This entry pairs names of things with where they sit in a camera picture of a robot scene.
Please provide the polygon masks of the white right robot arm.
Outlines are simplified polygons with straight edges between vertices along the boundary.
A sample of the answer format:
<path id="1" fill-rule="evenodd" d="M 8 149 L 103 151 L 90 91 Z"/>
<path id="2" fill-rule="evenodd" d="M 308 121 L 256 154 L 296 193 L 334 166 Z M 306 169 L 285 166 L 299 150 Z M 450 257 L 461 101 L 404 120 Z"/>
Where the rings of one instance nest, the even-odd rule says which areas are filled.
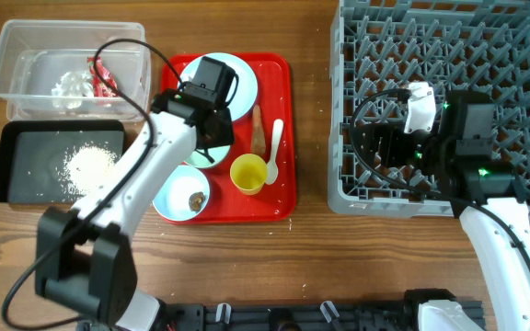
<path id="1" fill-rule="evenodd" d="M 449 91 L 434 129 L 432 93 L 405 88 L 386 93 L 407 102 L 407 118 L 402 124 L 352 122 L 356 158 L 384 181 L 389 178 L 374 168 L 375 159 L 384 167 L 413 166 L 435 177 L 436 190 L 391 183 L 450 203 L 478 256 L 498 328 L 530 330 L 529 210 L 514 166 L 491 156 L 494 101 L 477 91 Z"/>

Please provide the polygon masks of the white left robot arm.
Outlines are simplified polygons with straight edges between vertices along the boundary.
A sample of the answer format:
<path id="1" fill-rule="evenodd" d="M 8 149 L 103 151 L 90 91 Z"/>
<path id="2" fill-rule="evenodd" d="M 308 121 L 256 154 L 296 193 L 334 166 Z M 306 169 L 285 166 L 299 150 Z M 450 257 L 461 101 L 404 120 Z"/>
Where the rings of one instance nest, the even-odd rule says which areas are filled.
<path id="1" fill-rule="evenodd" d="M 195 74 L 153 104 L 111 174 L 70 211 L 49 208 L 38 224 L 35 292 L 80 317 L 125 330 L 165 330 L 166 304 L 137 287 L 131 241 L 148 205 L 196 150 L 234 141 L 229 103 L 239 78 L 200 59 Z"/>

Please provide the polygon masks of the light blue small bowl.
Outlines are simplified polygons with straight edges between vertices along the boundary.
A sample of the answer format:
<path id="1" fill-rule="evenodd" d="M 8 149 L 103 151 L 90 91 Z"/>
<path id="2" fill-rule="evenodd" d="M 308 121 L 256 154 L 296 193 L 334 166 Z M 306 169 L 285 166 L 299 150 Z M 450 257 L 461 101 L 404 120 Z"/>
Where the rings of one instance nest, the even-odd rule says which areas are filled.
<path id="1" fill-rule="evenodd" d="M 198 191 L 206 195 L 206 201 L 200 212 L 193 212 L 189 208 L 189 198 Z M 186 222 L 202 213 L 210 194 L 209 181 L 202 171 L 189 165 L 180 165 L 154 197 L 153 206 L 160 216 L 169 221 Z"/>

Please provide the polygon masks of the red snack wrapper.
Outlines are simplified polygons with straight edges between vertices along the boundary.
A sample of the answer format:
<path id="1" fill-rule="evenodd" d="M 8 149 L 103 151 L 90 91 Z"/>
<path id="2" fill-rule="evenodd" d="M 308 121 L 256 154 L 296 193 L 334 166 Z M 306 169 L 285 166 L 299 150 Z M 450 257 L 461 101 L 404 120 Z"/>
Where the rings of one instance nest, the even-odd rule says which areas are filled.
<path id="1" fill-rule="evenodd" d="M 87 58 L 89 72 L 92 76 L 93 95 L 95 97 L 116 97 L 114 89 L 117 89 L 117 82 L 112 73 L 103 65 L 101 58 L 96 61 L 93 57 Z"/>

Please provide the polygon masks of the pile of white rice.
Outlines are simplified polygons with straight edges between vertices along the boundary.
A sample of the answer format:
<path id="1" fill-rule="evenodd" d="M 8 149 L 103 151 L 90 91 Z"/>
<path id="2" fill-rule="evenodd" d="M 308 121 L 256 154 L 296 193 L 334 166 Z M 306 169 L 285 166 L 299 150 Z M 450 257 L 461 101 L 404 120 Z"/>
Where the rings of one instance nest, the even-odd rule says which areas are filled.
<path id="1" fill-rule="evenodd" d="M 72 198 L 85 196 L 100 185 L 118 158 L 106 146 L 86 143 L 69 148 L 58 171 L 62 193 Z"/>

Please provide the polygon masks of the white tissue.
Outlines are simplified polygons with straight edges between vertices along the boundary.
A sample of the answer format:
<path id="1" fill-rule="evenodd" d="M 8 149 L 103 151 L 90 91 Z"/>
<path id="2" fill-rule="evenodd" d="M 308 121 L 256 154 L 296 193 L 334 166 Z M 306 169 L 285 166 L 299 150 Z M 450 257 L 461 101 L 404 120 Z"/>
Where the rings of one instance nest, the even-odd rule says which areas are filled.
<path id="1" fill-rule="evenodd" d="M 93 97 L 92 75 L 89 71 L 75 71 L 65 73 L 61 81 L 52 89 L 56 108 L 79 108 L 83 97 Z"/>

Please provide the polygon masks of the yellow plastic cup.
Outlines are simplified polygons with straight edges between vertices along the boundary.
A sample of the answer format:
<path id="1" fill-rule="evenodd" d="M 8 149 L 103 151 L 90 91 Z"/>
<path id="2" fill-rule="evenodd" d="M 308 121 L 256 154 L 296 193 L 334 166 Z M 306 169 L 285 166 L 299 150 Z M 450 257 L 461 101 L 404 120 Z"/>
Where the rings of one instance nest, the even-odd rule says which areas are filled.
<path id="1" fill-rule="evenodd" d="M 256 154 L 242 154 L 230 166 L 233 184 L 245 195 L 260 192 L 267 178 L 267 166 Z"/>

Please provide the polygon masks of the green bowl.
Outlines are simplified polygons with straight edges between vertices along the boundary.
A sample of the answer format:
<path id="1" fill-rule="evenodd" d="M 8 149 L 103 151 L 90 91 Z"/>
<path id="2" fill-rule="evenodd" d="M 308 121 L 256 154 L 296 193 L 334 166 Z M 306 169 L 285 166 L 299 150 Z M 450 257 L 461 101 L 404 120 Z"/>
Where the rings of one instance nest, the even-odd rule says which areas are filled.
<path id="1" fill-rule="evenodd" d="M 199 169 L 213 168 L 222 163 L 228 155 L 230 146 L 214 147 L 207 150 L 196 150 L 184 163 Z"/>

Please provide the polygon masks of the brown food scrap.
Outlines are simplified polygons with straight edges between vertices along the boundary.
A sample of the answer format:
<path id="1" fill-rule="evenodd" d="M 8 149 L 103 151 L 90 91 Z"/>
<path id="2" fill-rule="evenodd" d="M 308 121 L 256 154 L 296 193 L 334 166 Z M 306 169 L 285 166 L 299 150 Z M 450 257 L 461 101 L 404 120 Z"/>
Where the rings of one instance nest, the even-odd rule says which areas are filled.
<path id="1" fill-rule="evenodd" d="M 189 208 L 193 212 L 200 212 L 206 201 L 206 195 L 201 192 L 195 192 L 190 195 L 189 198 Z"/>

